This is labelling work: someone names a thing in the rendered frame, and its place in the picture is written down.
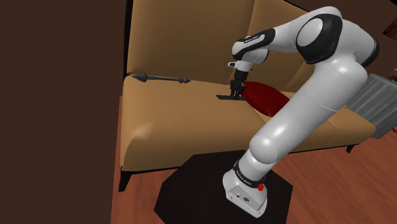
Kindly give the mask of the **dark red cushion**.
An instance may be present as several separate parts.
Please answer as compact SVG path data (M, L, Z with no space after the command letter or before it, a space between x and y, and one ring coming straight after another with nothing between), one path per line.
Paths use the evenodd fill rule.
M261 114L273 117L289 101L276 88L255 81L245 81L242 96L247 103Z

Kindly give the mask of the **tan sofa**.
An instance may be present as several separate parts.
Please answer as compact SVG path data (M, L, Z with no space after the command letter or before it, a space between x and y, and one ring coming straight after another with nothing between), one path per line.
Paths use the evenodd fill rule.
M123 82L120 191L132 174L181 166L192 155L244 150L269 120L228 94L233 42L304 14L285 0L134 0ZM187 78L148 80L133 74Z

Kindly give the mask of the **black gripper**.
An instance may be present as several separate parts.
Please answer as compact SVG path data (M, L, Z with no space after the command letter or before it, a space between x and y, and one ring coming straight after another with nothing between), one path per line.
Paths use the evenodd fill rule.
M238 69L235 70L234 72L234 80L230 80L230 95L231 96L236 96L236 97L240 97L240 95L244 92L245 90L245 85L244 82L247 79L248 76L248 72L247 71L240 71ZM235 83L240 83L240 86L237 87L235 89Z

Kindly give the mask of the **black robot stand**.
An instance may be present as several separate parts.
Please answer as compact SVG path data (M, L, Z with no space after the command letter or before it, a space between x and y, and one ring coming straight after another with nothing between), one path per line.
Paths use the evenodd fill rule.
M192 156L162 183L154 212L165 224L286 224L293 185L273 171L265 180L268 205L259 218L226 198L223 175L244 153Z

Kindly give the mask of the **grey ribbed radiator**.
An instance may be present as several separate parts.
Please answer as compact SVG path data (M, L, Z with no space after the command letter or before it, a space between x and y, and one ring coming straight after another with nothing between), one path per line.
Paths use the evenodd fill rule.
M347 107L373 124L372 138L380 139L397 127L397 82L370 73Z

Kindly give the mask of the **black flat tablet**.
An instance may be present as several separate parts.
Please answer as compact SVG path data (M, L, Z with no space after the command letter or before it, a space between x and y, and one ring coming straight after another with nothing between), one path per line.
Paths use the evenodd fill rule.
M234 95L216 95L216 97L220 100L232 100L232 101L245 101L246 98L242 96L234 96Z

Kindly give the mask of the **dark grey ornate rod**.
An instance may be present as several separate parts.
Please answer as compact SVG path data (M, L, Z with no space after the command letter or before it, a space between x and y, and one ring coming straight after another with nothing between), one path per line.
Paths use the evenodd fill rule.
M141 81L141 82L147 82L148 80L164 80L164 81L176 81L178 83L189 83L190 80L187 78L169 78L169 77L159 77L159 76L148 76L146 73L139 73L139 74L133 74L133 78Z

